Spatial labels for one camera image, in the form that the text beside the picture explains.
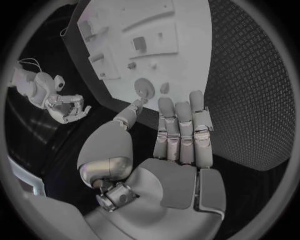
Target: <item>black mesh surface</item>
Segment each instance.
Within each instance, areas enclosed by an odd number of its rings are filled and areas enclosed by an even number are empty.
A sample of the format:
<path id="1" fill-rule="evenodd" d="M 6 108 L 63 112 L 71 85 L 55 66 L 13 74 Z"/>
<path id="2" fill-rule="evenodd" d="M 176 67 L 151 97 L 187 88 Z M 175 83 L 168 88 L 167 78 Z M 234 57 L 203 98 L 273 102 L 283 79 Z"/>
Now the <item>black mesh surface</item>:
<path id="1" fill-rule="evenodd" d="M 205 104 L 214 125 L 213 152 L 266 171 L 290 157 L 293 93 L 266 33 L 229 0 L 209 0 L 212 54 Z"/>

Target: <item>white humanoid robot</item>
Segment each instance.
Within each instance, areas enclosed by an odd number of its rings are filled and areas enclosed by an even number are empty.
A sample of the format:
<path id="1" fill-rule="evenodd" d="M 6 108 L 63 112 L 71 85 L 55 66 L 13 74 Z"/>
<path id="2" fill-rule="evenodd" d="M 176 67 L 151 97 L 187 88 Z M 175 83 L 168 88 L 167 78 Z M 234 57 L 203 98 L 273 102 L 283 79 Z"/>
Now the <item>white humanoid robot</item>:
<path id="1" fill-rule="evenodd" d="M 34 106 L 46 109 L 57 122 L 67 124 L 84 118 L 91 107 L 87 106 L 83 110 L 84 99 L 81 95 L 57 94 L 64 86 L 65 81 L 61 76 L 57 75 L 53 79 L 46 72 L 28 71 L 19 62 L 15 65 L 9 82 L 9 87 L 16 87 Z"/>
<path id="2" fill-rule="evenodd" d="M 84 143 L 77 162 L 83 182 L 100 189 L 99 207 L 85 217 L 105 240 L 211 240 L 226 210 L 221 174 L 212 169 L 211 117 L 201 91 L 190 104 L 158 101 L 153 158 L 133 172 L 127 132 L 143 108 L 136 100 Z"/>

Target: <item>black background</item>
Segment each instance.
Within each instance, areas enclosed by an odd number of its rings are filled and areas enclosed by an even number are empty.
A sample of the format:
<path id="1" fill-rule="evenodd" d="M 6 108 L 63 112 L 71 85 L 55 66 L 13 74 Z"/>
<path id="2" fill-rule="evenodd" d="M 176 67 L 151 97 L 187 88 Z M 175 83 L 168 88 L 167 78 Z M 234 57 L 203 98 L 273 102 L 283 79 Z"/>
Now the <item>black background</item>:
<path id="1" fill-rule="evenodd" d="M 289 35 L 296 47 L 300 49 L 300 37 L 299 37 L 299 10 L 297 1 L 294 0 L 260 0 L 255 1 L 258 4 L 266 4 L 273 14 L 278 18 L 279 24 L 281 24 L 287 35 Z M 9 36 L 18 29 L 21 29 L 26 21 L 22 21 L 19 28 L 16 26 L 20 24 L 20 20 L 24 19 L 25 15 L 32 15 L 33 8 L 42 4 L 43 1 L 26 0 L 26 1 L 5 1 L 2 2 L 2 14 L 0 15 L 1 22 L 1 51 L 5 53 L 8 49 L 5 43 L 9 41 Z M 280 238 L 280 236 L 293 236 L 295 239 L 299 239 L 298 231 L 298 203 L 300 202 L 300 191 L 296 193 L 291 204 L 284 212 L 283 216 L 269 231 L 269 233 L 263 238 L 264 240 Z M 0 226 L 2 235 L 6 236 L 6 239 L 17 239 L 20 236 L 25 239 L 36 239 L 29 230 L 16 215 L 15 210 L 7 200 L 3 189 L 0 192 Z"/>

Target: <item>humanoid robot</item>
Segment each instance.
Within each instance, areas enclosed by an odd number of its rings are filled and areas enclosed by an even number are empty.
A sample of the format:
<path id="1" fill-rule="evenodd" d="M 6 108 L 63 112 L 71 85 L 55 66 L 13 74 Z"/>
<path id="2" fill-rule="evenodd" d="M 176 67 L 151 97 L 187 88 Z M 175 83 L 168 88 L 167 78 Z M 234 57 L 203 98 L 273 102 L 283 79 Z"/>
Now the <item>humanoid robot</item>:
<path id="1" fill-rule="evenodd" d="M 57 122 L 67 124 L 84 118 L 91 107 L 87 106 L 83 110 L 84 99 L 81 95 L 57 94 L 64 86 L 63 77 L 57 75 L 53 79 L 46 72 L 25 70 L 19 62 L 15 65 L 9 82 L 9 87 L 16 87 L 16 90 L 27 97 L 34 106 L 46 109 Z"/>
<path id="2" fill-rule="evenodd" d="M 221 174 L 212 169 L 213 125 L 201 91 L 190 103 L 158 100 L 153 158 L 133 172 L 127 132 L 143 108 L 136 100 L 94 131 L 77 162 L 83 182 L 99 189 L 100 205 L 85 219 L 106 240 L 210 240 L 225 217 Z"/>

